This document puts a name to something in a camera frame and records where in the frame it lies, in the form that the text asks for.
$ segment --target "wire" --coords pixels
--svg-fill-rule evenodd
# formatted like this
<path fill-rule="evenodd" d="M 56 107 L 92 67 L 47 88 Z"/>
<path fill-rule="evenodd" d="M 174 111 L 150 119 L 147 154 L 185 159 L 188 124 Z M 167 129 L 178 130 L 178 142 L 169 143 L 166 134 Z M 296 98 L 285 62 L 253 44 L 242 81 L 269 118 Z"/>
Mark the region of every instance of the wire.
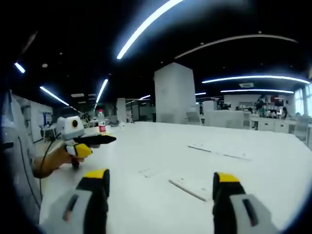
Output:
<path fill-rule="evenodd" d="M 53 144 L 54 141 L 56 141 L 56 139 L 58 138 L 59 135 L 60 135 L 60 133 L 55 137 L 55 139 L 53 141 L 51 141 L 50 145 L 48 146 L 47 150 L 45 151 L 45 154 L 43 156 L 43 159 L 42 159 L 41 165 L 40 165 L 40 172 L 42 172 L 43 162 L 45 160 L 45 157 L 47 156 L 47 153 L 48 153 L 51 145 Z M 39 179 L 39 187 L 40 187 L 40 196 L 41 196 L 41 199 L 42 199 L 41 178 Z"/>
<path fill-rule="evenodd" d="M 19 144 L 20 144 L 21 159 L 22 159 L 22 161 L 23 161 L 23 166 L 24 166 L 24 171 L 25 171 L 25 174 L 26 174 L 27 182 L 28 182 L 28 185 L 29 185 L 31 194 L 33 195 L 34 200 L 35 200 L 36 204 L 38 205 L 38 208 L 40 209 L 40 203 L 37 201 L 36 196 L 35 196 L 35 193 L 34 193 L 34 191 L 33 191 L 33 189 L 32 189 L 32 186 L 30 185 L 30 182 L 29 182 L 29 178 L 28 178 L 28 174 L 27 174 L 26 166 L 25 166 L 25 161 L 24 161 L 23 147 L 22 147 L 22 144 L 21 144 L 21 141 L 20 141 L 20 137 L 19 137 L 19 136 L 18 136 L 18 139 L 19 139 Z"/>

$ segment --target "white pillar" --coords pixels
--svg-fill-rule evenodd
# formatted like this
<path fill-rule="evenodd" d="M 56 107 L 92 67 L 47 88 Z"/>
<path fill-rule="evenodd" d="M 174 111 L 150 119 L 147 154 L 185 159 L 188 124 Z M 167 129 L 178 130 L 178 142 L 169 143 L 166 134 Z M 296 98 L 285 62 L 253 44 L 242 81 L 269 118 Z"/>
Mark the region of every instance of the white pillar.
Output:
<path fill-rule="evenodd" d="M 186 112 L 196 106 L 193 71 L 171 63 L 155 72 L 156 120 L 173 115 L 173 123 L 185 123 Z"/>
<path fill-rule="evenodd" d="M 127 113 L 126 113 L 126 99 L 118 98 L 117 99 L 117 118 L 120 122 L 127 122 Z"/>

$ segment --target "water bottle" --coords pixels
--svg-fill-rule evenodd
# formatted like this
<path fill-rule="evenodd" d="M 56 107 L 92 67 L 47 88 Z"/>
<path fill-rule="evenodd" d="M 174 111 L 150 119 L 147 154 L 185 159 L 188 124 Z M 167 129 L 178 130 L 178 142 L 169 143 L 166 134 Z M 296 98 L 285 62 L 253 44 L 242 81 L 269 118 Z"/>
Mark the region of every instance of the water bottle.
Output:
<path fill-rule="evenodd" d="M 100 109 L 98 111 L 97 120 L 98 120 L 99 132 L 100 133 L 105 133 L 106 132 L 106 128 L 105 128 L 105 121 L 104 121 L 104 115 L 103 115 L 103 110 L 102 109 Z"/>

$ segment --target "black ceiling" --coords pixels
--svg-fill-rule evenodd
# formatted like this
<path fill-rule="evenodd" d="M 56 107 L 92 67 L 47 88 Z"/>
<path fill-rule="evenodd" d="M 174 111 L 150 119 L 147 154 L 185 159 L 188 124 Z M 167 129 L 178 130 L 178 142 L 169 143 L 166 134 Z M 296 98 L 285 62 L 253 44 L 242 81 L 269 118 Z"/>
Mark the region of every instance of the black ceiling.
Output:
<path fill-rule="evenodd" d="M 280 75 L 308 79 L 310 39 L 308 9 L 272 1 L 184 0 L 158 18 L 135 41 L 123 59 L 116 56 L 140 26 L 168 0 L 82 1 L 44 6 L 36 23 L 36 39 L 20 58 L 26 72 L 12 68 L 13 90 L 25 98 L 62 105 L 39 89 L 79 108 L 78 101 L 98 94 L 109 84 L 101 102 L 118 97 L 154 95 L 154 72 L 177 62 L 194 71 L 195 90 L 219 96 L 250 80 L 202 84 L 206 79 L 240 75 Z M 271 38 L 222 42 L 183 57 L 176 56 L 201 43 L 241 35 L 277 35 L 298 43 Z M 302 84 L 288 80 L 253 80 L 255 88 L 295 90 Z M 70 94 L 84 93 L 83 98 Z"/>

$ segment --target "window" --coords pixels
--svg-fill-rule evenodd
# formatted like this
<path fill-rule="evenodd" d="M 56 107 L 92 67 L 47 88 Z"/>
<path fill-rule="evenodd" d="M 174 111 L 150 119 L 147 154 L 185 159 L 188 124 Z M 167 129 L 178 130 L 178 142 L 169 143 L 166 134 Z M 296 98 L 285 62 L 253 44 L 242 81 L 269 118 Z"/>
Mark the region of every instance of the window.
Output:
<path fill-rule="evenodd" d="M 302 89 L 298 89 L 294 93 L 294 101 L 295 101 L 295 108 L 296 113 L 304 114 L 304 107 L 303 107 L 303 95 L 302 95 Z"/>
<path fill-rule="evenodd" d="M 308 115 L 312 116 L 312 83 L 306 86 Z"/>

